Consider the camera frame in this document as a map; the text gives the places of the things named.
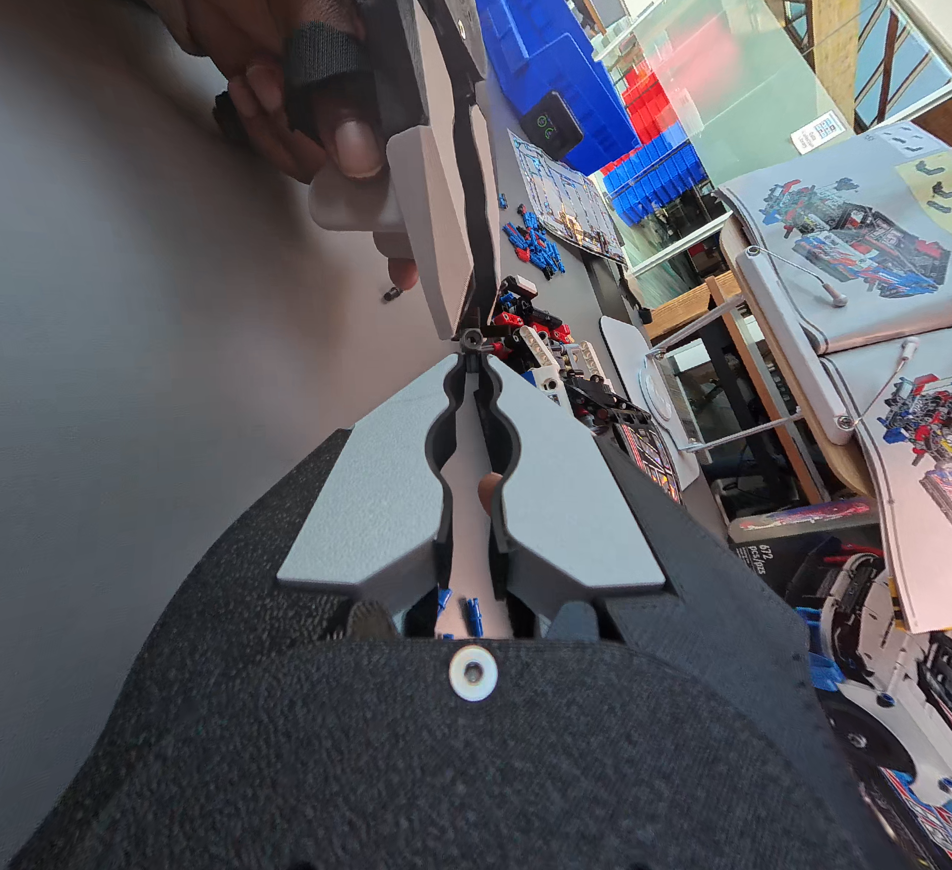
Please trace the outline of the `black small device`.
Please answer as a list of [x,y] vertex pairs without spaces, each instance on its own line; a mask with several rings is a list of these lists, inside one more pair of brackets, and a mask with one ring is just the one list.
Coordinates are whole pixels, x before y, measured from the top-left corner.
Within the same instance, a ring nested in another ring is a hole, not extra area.
[[548,91],[522,114],[519,125],[526,139],[554,162],[563,162],[585,138],[584,129],[555,90]]

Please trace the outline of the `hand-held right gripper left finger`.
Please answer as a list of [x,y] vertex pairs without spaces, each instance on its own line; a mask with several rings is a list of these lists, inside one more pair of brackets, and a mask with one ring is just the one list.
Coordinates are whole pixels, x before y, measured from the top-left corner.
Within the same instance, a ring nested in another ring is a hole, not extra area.
[[283,590],[384,607],[401,634],[433,634],[439,593],[467,574],[458,471],[463,355],[425,370],[347,431],[289,553]]

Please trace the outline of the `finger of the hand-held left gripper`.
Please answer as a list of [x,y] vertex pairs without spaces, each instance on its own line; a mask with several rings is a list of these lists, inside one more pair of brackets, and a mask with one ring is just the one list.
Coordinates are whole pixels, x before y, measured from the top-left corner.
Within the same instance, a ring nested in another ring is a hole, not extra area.
[[491,111],[484,83],[474,85],[474,102],[470,106],[470,122],[474,145],[473,179],[477,187],[475,221],[470,223],[473,260],[475,262],[474,305],[481,324],[489,324],[502,280],[500,264],[501,224],[497,205],[497,185]]
[[435,330],[441,340],[450,340],[463,315],[474,263],[453,139],[453,89],[419,0],[412,0],[411,36],[419,43],[427,116],[422,125],[390,138],[387,161]]

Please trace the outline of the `black product box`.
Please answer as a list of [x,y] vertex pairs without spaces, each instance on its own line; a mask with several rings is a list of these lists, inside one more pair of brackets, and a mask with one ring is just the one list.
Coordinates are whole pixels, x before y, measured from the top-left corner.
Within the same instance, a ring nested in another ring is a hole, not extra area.
[[950,633],[906,630],[874,501],[733,519],[727,536],[804,622],[817,696],[887,834],[914,868],[950,868]]

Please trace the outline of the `black thin frame piece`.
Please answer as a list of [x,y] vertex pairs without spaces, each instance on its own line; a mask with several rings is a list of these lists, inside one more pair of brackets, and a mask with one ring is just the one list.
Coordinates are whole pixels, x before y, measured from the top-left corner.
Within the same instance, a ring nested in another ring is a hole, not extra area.
[[[465,329],[468,329],[470,327],[462,328],[459,333],[459,337]],[[480,328],[479,330],[482,332],[482,335],[485,338],[481,355],[478,358],[470,359],[470,358],[466,358],[465,356],[461,354],[461,356],[463,357],[463,361],[465,364],[464,366],[465,366],[467,374],[479,373],[479,371],[481,370],[481,364],[484,357],[489,355],[494,355],[495,357],[499,359],[505,359],[508,357],[508,355],[512,351],[512,344],[510,342],[510,334],[503,333],[502,335],[500,335],[499,333],[490,333],[487,336],[486,334],[483,333],[483,331]]]

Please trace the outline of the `wooden book board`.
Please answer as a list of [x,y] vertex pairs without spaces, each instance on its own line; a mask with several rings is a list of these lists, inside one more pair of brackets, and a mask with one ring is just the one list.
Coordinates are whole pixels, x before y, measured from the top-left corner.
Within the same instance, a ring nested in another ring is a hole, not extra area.
[[803,414],[805,427],[809,429],[817,448],[823,455],[830,475],[841,484],[842,488],[849,489],[856,495],[874,497],[874,485],[866,461],[863,458],[862,449],[854,439],[847,444],[838,444],[827,436],[823,426],[819,423],[816,412],[806,399],[803,385],[797,377],[787,353],[781,347],[780,341],[768,321],[767,314],[754,298],[752,289],[736,261],[737,257],[742,256],[748,247],[749,243],[743,226],[736,218],[729,217],[720,233],[721,253],[731,268],[739,290],[744,293],[747,307],[765,337],[779,374],[783,377],[791,397]]

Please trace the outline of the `holographic sticker sheet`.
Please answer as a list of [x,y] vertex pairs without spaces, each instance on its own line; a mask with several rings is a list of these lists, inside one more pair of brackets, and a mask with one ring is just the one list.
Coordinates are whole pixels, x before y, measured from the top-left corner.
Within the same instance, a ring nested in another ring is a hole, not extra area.
[[546,232],[626,270],[629,259],[625,243],[601,189],[588,176],[554,162],[511,130],[507,135],[531,210]]

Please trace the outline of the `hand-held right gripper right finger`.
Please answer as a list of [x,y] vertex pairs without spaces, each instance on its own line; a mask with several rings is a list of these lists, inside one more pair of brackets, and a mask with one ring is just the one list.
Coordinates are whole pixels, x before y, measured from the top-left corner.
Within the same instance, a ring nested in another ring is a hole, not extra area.
[[512,634],[570,602],[599,609],[665,590],[665,575],[589,428],[494,355],[482,356],[488,562]]

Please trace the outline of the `instruction booklet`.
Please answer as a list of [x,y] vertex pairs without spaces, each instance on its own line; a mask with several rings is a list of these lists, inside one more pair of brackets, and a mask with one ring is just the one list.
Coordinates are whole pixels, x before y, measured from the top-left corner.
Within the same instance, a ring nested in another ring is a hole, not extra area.
[[718,190],[819,423],[862,449],[914,633],[951,625],[950,169],[950,147],[904,122]]

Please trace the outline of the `toy race car model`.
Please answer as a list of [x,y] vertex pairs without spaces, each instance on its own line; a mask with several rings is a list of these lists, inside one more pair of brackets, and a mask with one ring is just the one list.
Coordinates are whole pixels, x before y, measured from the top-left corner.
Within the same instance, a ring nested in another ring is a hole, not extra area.
[[660,427],[615,390],[591,344],[575,341],[568,324],[537,307],[537,297],[536,285],[521,276],[501,282],[488,327],[490,333],[510,334],[512,350],[498,359],[594,435],[608,436],[664,494],[682,503]]

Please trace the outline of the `blue plastic bin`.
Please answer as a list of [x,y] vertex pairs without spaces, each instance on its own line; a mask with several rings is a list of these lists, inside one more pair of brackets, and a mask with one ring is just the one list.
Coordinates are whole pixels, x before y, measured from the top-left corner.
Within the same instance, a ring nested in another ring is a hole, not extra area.
[[563,162],[585,175],[637,142],[621,97],[565,0],[475,0],[486,54],[519,119],[550,90],[585,132]]

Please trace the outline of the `stack of red and blue bins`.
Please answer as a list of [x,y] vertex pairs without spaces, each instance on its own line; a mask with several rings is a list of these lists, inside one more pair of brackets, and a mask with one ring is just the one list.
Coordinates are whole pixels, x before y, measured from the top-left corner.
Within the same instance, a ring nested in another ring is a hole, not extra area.
[[700,184],[707,173],[648,62],[625,74],[622,100],[637,142],[601,169],[614,212],[635,226]]

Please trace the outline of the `grey desk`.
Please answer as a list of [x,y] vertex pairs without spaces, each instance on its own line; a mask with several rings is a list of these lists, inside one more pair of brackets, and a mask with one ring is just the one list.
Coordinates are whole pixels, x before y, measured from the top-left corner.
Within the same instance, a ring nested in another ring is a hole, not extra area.
[[289,186],[194,124],[117,0],[2,0],[2,861],[648,868],[648,665],[328,637],[274,572],[327,480]]

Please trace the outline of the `pile of blue pins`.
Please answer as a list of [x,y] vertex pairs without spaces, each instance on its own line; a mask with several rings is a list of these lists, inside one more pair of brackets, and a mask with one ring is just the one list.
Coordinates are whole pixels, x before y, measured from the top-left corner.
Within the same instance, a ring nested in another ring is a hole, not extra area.
[[565,274],[565,265],[558,246],[546,234],[537,215],[523,202],[516,206],[520,224],[511,221],[502,226],[505,240],[523,263],[534,266],[546,280]]

